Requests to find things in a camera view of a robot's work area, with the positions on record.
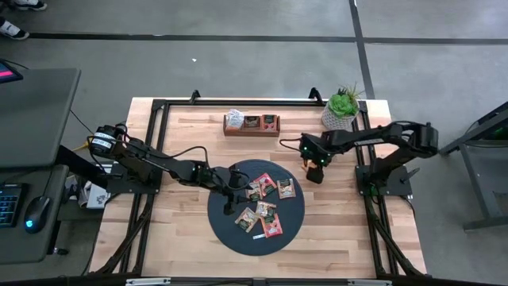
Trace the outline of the person's foot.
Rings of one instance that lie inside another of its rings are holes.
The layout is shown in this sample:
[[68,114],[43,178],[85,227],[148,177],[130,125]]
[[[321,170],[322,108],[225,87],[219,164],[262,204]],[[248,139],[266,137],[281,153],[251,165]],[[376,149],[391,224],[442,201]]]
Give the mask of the person's foot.
[[7,21],[4,17],[0,17],[0,34],[17,41],[23,41],[30,36],[28,32]]
[[48,6],[42,0],[12,0],[12,2],[18,10],[44,11]]

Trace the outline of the black backlit keyboard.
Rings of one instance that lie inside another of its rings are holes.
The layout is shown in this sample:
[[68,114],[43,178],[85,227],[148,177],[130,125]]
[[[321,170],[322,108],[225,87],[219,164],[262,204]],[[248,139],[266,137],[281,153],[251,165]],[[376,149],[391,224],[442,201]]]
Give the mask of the black backlit keyboard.
[[0,228],[16,226],[24,188],[24,184],[0,185]]

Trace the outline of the brown wooden compartment tray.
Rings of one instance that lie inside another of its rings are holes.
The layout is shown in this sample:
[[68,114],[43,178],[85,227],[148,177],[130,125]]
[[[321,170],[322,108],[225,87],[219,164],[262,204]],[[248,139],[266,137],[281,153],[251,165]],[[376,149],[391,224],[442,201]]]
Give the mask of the brown wooden compartment tray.
[[239,130],[227,130],[225,128],[226,115],[223,117],[223,134],[225,136],[236,136],[236,137],[278,137],[281,131],[280,126],[280,116],[277,119],[277,130],[276,131],[264,131],[262,127],[262,118],[261,116],[261,125],[260,128],[256,129],[246,129],[242,127]]

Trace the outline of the succulent in white patterned pot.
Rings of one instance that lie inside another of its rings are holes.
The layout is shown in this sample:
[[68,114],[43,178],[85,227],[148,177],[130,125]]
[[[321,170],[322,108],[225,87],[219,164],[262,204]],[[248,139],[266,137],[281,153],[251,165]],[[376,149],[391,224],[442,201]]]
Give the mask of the succulent in white patterned pot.
[[350,129],[352,122],[360,112],[359,99],[363,91],[356,84],[339,86],[330,96],[323,110],[321,121],[327,130]]

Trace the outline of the tablet with pink screen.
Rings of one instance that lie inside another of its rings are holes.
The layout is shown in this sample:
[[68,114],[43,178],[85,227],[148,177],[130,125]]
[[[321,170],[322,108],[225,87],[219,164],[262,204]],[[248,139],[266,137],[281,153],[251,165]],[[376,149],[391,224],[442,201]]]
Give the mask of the tablet with pink screen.
[[0,60],[0,84],[23,80],[23,75],[4,60]]

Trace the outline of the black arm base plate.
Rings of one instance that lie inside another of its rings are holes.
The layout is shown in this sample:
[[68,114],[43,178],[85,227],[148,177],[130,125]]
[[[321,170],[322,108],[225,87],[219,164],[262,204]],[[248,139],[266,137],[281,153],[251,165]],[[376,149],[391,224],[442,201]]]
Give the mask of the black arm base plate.
[[380,179],[378,181],[369,178],[369,171],[369,165],[356,166],[355,168],[356,186],[360,195],[401,196],[413,194],[410,185],[410,173],[407,171],[406,166],[396,168],[386,179]]
[[114,162],[109,175],[106,191],[111,194],[155,195],[160,190],[163,172],[151,168],[147,176],[142,176]]

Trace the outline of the black computer mouse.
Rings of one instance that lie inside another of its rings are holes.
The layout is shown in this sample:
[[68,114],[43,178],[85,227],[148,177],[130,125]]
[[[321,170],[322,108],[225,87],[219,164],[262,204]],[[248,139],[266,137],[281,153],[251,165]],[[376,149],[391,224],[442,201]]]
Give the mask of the black computer mouse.
[[34,198],[25,211],[24,227],[29,234],[35,234],[41,231],[48,217],[52,200],[45,196],[37,196]]

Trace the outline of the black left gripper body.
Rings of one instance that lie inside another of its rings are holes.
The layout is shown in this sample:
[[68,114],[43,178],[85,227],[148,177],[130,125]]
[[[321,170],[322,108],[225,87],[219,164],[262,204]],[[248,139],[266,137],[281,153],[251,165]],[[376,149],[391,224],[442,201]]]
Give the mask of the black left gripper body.
[[229,194],[242,189],[242,173],[236,169],[208,168],[206,189],[220,194]]

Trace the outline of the white orange tea sachet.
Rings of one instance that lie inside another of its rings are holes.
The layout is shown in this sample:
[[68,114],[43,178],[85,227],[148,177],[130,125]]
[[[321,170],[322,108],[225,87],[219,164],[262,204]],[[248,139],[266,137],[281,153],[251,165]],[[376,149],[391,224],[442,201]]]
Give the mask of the white orange tea sachet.
[[227,130],[239,130],[243,124],[244,113],[236,109],[230,109],[226,115],[225,128]]

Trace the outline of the black metal cart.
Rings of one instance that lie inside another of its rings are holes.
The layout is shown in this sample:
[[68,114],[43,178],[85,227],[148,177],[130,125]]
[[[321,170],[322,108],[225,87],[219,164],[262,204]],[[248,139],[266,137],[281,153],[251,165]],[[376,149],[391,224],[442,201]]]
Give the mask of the black metal cart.
[[465,223],[464,229],[508,226],[508,211],[498,203],[500,195],[508,195],[508,101],[474,121],[439,154],[455,151],[463,158],[483,216]]

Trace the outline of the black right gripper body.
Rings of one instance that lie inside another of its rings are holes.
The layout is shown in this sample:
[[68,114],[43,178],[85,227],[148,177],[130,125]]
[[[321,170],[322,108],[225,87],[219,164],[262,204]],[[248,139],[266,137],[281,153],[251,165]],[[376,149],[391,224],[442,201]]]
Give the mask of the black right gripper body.
[[312,160],[315,167],[327,167],[332,160],[332,155],[321,147],[321,138],[308,133],[300,138],[300,157]]

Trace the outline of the round navy woven placemat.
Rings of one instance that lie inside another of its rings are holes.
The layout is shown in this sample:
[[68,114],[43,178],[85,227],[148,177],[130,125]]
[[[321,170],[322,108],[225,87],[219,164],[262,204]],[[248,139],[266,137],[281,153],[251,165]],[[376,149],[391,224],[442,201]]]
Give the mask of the round navy woven placemat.
[[207,215],[214,234],[222,244],[244,255],[263,256],[281,250],[296,237],[305,216],[305,199],[299,182],[290,171],[269,160],[243,160],[235,163],[233,169],[248,174],[251,180],[264,173],[267,173],[275,182],[291,178],[294,181],[296,196],[280,199],[279,193],[274,191],[264,199],[276,205],[275,213],[279,216],[283,233],[271,238],[254,240],[253,236],[264,233],[261,222],[257,222],[251,231],[246,233],[235,224],[235,220],[246,207],[254,211],[256,203],[238,203],[233,206],[235,210],[233,214],[225,215],[223,207],[227,198],[211,193],[207,202]]

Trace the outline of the silver metal bracket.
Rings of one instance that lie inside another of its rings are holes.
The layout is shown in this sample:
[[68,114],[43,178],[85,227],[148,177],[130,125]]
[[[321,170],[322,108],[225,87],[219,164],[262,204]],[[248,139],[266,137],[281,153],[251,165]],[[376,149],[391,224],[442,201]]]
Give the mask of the silver metal bracket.
[[348,280],[348,286],[393,286],[389,280],[366,280],[366,279],[354,279]]
[[125,286],[170,286],[170,277],[142,277],[128,279]]

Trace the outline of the white printed box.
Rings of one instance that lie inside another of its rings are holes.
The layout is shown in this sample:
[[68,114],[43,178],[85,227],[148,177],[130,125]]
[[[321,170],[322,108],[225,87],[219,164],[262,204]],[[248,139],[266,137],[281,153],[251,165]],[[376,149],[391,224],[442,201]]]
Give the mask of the white printed box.
[[92,210],[103,210],[111,196],[104,188],[91,182],[86,182],[82,187],[79,187],[78,194],[79,206]]

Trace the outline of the large grey desk top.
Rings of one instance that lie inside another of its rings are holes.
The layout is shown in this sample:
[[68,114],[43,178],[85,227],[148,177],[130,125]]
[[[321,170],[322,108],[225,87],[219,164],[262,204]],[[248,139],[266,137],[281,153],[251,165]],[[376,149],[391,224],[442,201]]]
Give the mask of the large grey desk top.
[[21,75],[0,84],[0,169],[55,163],[81,71],[30,69]]

